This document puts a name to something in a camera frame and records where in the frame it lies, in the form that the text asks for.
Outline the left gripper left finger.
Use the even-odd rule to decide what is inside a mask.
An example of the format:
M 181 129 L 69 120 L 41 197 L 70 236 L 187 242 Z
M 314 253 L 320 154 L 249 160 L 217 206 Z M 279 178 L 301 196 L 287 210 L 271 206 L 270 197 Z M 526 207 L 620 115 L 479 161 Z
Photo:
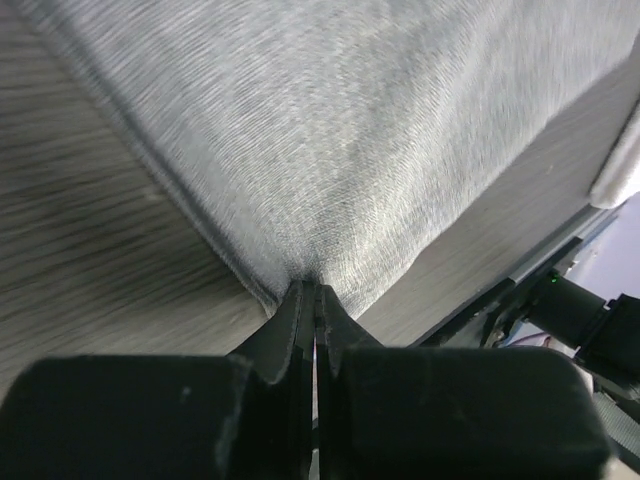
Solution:
M 27 367 L 1 406 L 5 479 L 305 479 L 315 288 L 224 356 L 82 355 Z

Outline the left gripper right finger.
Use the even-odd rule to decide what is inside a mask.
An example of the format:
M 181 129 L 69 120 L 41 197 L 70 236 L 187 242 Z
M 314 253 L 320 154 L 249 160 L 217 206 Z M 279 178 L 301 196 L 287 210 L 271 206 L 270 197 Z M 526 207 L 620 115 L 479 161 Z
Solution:
M 392 348 L 332 288 L 315 312 L 324 479 L 601 479 L 613 448 L 578 370 L 545 348 Z

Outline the grey cloth napkin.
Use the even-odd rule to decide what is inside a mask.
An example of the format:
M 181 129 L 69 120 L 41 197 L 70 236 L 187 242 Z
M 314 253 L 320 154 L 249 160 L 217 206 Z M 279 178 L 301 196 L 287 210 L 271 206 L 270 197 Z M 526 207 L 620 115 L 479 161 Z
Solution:
M 246 288 L 360 315 L 630 54 L 635 1 L 18 1 Z

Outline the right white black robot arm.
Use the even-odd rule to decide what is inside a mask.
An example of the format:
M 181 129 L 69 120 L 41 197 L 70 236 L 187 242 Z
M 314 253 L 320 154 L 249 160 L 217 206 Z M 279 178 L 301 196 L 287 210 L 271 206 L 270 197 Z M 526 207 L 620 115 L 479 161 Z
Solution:
M 525 318 L 575 351 L 574 361 L 606 389 L 639 399 L 639 300 L 605 300 L 551 272 L 529 292 Z

